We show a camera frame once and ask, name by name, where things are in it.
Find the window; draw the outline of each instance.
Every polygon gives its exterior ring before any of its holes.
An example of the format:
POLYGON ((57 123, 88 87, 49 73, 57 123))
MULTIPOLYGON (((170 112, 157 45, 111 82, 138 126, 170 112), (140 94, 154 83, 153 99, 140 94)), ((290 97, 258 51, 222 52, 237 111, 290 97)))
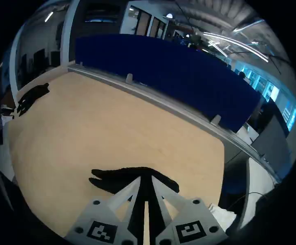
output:
POLYGON ((261 94, 263 94, 266 84, 267 84, 267 81, 264 78, 260 77, 257 82, 257 86, 256 86, 255 90, 260 92, 261 94))
POLYGON ((87 7, 84 22, 116 23, 120 7, 106 3, 92 3, 87 7))
POLYGON ((152 21, 152 25, 151 25, 151 29, 150 29, 150 33, 149 36, 150 37, 156 37, 157 35, 157 28, 160 24, 160 20, 158 20, 157 18, 154 18, 154 20, 152 21))
POLYGON ((138 15, 138 23, 135 30, 136 35, 146 36, 148 26, 150 24, 151 15, 140 10, 138 15))
POLYGON ((149 36, 154 38, 162 38, 165 29, 165 23, 157 18, 154 18, 149 36))
POLYGON ((160 22, 159 27, 158 27, 158 31, 157 31, 157 38, 163 37, 165 26, 166 25, 164 22, 160 22))
POLYGON ((123 21, 122 33, 146 36, 150 20, 150 14, 131 6, 128 10, 128 16, 125 16, 123 21))
POLYGON ((284 87, 277 88, 256 71, 252 71, 245 66, 241 68, 241 71, 250 79, 250 86, 260 92, 267 102, 270 98, 275 102, 290 131, 296 120, 296 100, 293 95, 288 91, 284 92, 284 87))

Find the blue divider panel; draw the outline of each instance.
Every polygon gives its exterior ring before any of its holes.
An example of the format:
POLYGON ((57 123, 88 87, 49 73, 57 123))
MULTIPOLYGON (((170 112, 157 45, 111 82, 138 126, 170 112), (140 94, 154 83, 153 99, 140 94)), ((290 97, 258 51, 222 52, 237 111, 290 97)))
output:
POLYGON ((172 42, 146 36, 112 34, 76 40, 76 63, 148 85, 188 104, 209 119, 237 132, 260 99, 217 58, 172 42))

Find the ceiling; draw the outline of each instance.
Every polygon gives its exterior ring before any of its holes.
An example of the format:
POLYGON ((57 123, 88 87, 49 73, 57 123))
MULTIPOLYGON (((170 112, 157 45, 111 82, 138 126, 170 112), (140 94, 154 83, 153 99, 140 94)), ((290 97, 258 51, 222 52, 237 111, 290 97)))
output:
POLYGON ((172 13, 174 22, 177 25, 190 29, 193 28, 194 32, 201 35, 202 40, 206 43, 208 40, 213 40, 215 42, 220 41, 219 47, 229 55, 230 58, 259 59, 256 55, 237 45, 216 38, 203 36, 202 33, 206 31, 230 37, 245 44, 252 45, 253 48, 264 54, 289 61, 282 44, 269 25, 243 0, 177 0, 176 2, 150 2, 160 5, 166 14, 172 13), (253 45, 251 43, 252 41, 258 42, 258 44, 253 45))

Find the white wall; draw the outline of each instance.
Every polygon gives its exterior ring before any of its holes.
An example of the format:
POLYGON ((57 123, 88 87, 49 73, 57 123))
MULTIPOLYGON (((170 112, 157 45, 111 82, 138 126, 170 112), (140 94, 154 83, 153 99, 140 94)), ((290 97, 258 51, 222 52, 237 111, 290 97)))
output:
POLYGON ((123 18, 123 22, 121 25, 121 30, 120 30, 120 34, 133 34, 133 31, 131 31, 131 28, 133 27, 133 23, 131 23, 131 21, 133 21, 133 18, 128 17, 129 14, 129 8, 131 6, 134 6, 138 9, 141 9, 145 12, 147 12, 148 14, 151 14, 151 20, 149 23, 149 27, 148 27, 148 31, 147 31, 147 36, 149 36, 150 33, 150 29, 152 26, 152 22, 154 20, 154 17, 156 17, 157 19, 159 19, 160 21, 166 23, 165 29, 164 29, 164 34, 162 39, 164 39, 165 37, 165 33, 166 33, 166 29, 168 26, 168 20, 163 18, 163 15, 166 15, 167 13, 165 13, 163 11, 163 9, 157 5, 157 4, 151 4, 149 1, 129 1, 125 13, 124 13, 124 18, 123 18))
POLYGON ((296 75, 293 68, 287 63, 273 59, 276 66, 281 72, 280 74, 271 60, 269 62, 265 62, 253 54, 245 55, 245 58, 232 54, 229 56, 229 58, 251 64, 267 72, 269 75, 271 75, 270 80, 277 80, 278 83, 284 84, 296 99, 296 75))
POLYGON ((56 31, 59 23, 64 21, 66 11, 54 13, 47 22, 40 19, 38 22, 26 26, 21 34, 19 43, 18 58, 26 54, 27 64, 29 59, 33 58, 33 54, 41 49, 45 49, 46 57, 50 52, 57 51, 56 31))
MULTIPOLYGON (((284 62, 281 62, 281 65, 279 65, 279 62, 275 61, 276 65, 278 66, 281 72, 281 74, 279 74, 278 70, 276 69, 272 61, 266 63, 261 59, 258 60, 258 58, 239 58, 235 65, 236 68, 242 67, 242 63, 240 61, 253 65, 254 69, 255 67, 259 68, 257 72, 259 72, 266 79, 269 79, 272 82, 275 81, 274 85, 276 85, 278 88, 280 88, 280 86, 278 86, 277 83, 284 84, 287 87, 286 90, 289 90, 289 92, 294 96, 294 99, 296 100, 296 75, 289 65, 287 65, 284 62)), ((286 106, 286 102, 287 101, 285 99, 281 99, 281 94, 279 94, 278 98, 276 99, 277 106, 284 108, 286 106)), ((287 137, 287 143, 291 151, 291 161, 292 163, 294 163, 294 161, 296 160, 296 120, 287 137)))

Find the ceiling light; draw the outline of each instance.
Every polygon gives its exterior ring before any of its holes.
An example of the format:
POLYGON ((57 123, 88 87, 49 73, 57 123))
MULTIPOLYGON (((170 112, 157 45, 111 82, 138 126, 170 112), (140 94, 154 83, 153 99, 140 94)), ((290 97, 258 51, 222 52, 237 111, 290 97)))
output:
POLYGON ((204 35, 205 35, 205 34, 211 34, 211 35, 213 35, 213 36, 216 36, 217 38, 219 38, 219 37, 221 37, 221 38, 225 38, 225 39, 223 39, 223 40, 226 40, 226 41, 228 41, 228 42, 234 41, 235 44, 237 44, 238 46, 240 46, 239 44, 241 44, 242 46, 245 46, 247 49, 254 50, 256 53, 260 54, 260 55, 263 56, 265 59, 268 59, 268 57, 267 57, 266 55, 264 55, 262 52, 259 52, 258 50, 256 50, 256 49, 254 49, 254 48, 248 46, 247 44, 244 44, 244 43, 242 43, 242 42, 239 42, 238 40, 235 40, 235 39, 232 39, 232 38, 228 38, 228 37, 226 37, 226 36, 222 36, 222 35, 218 35, 218 34, 210 33, 210 32, 204 32, 204 35))
MULTIPOLYGON (((217 44, 220 44, 221 42, 215 42, 214 44, 217 45, 217 44)), ((212 44, 208 45, 208 47, 212 46, 212 44)))
POLYGON ((222 55, 224 55, 225 57, 227 57, 227 54, 224 53, 219 47, 217 47, 215 44, 213 44, 211 41, 208 41, 209 44, 211 44, 214 48, 216 48, 222 55))
POLYGON ((49 18, 53 15, 54 12, 50 12, 49 15, 47 16, 47 18, 45 19, 45 22, 47 22, 49 20, 49 18))
POLYGON ((211 33, 211 34, 209 34, 209 33, 204 33, 204 35, 205 35, 205 36, 209 36, 209 37, 213 37, 213 38, 219 38, 219 39, 221 39, 221 40, 224 40, 224 41, 227 41, 227 42, 231 42, 231 43, 233 43, 233 44, 236 44, 236 45, 238 45, 238 46, 240 46, 240 47, 242 47, 242 48, 244 48, 244 49, 246 49, 246 50, 248 50, 248 51, 254 53, 255 55, 257 55, 257 56, 260 57, 261 59, 265 60, 266 62, 268 62, 268 60, 267 60, 268 57, 267 57, 266 55, 261 54, 258 50, 253 49, 253 48, 251 48, 251 47, 249 47, 249 46, 247 46, 247 45, 245 45, 245 44, 243 44, 243 43, 241 43, 241 42, 238 42, 237 40, 234 40, 234 39, 231 39, 231 38, 226 38, 226 37, 223 37, 223 36, 221 36, 221 35, 212 34, 212 33, 211 33))

